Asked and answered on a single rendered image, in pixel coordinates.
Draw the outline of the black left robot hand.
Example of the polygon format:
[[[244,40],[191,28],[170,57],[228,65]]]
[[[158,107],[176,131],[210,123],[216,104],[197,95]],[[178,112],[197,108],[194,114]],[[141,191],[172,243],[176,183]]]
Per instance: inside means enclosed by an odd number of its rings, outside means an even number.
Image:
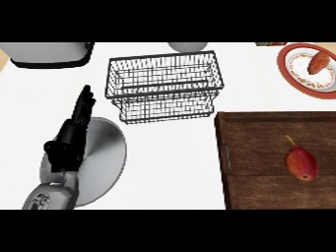
[[[75,100],[71,117],[64,121],[55,139],[43,144],[52,172],[78,170],[95,102],[90,86],[86,85]]]

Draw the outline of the brown wooden tray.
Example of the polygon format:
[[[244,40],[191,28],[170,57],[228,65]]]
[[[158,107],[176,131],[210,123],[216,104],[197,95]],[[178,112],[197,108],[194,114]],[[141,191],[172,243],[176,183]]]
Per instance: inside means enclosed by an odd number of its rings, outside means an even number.
[[[225,207],[336,209],[336,111],[221,112],[213,123]],[[295,145],[318,163],[309,181],[286,166]]]

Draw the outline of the red pear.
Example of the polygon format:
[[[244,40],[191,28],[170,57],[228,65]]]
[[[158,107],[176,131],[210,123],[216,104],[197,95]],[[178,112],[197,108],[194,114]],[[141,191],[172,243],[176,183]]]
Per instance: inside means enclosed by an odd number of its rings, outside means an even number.
[[[318,174],[315,157],[309,151],[295,143],[290,136],[286,136],[286,138],[292,144],[286,154],[286,167],[289,172],[301,181],[312,181]]]

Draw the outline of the grey round plate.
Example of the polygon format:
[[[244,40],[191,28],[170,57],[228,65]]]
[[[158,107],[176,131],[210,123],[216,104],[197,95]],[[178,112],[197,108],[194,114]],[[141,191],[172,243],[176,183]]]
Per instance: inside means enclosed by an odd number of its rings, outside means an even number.
[[[126,137],[117,124],[93,117],[87,126],[84,158],[78,169],[77,207],[93,203],[111,190],[126,165]]]

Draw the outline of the grey appliance with black base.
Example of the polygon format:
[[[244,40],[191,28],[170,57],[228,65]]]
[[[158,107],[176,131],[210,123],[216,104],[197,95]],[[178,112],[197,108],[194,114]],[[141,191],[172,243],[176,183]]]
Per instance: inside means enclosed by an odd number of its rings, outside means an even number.
[[[0,42],[0,49],[19,68],[80,67],[90,60],[93,42]]]

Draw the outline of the grey round container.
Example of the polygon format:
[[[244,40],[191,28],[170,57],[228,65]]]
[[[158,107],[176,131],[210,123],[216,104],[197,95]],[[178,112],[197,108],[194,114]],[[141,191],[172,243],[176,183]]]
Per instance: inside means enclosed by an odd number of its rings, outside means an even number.
[[[169,42],[172,49],[181,53],[201,51],[207,43],[206,42]]]

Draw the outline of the red rimmed white plate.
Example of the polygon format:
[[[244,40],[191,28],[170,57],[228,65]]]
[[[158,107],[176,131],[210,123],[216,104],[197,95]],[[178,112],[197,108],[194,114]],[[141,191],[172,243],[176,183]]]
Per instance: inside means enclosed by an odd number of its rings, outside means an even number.
[[[336,99],[336,55],[309,43],[283,47],[277,64],[289,84],[306,95]]]

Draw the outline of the orange brown sweet potato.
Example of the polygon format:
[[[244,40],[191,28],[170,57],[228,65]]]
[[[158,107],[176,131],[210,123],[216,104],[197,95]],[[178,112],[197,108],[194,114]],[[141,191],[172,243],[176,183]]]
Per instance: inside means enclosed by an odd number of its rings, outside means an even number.
[[[324,51],[318,51],[309,60],[306,73],[309,75],[317,74],[321,71],[321,69],[327,66],[329,61],[330,61],[329,53]]]

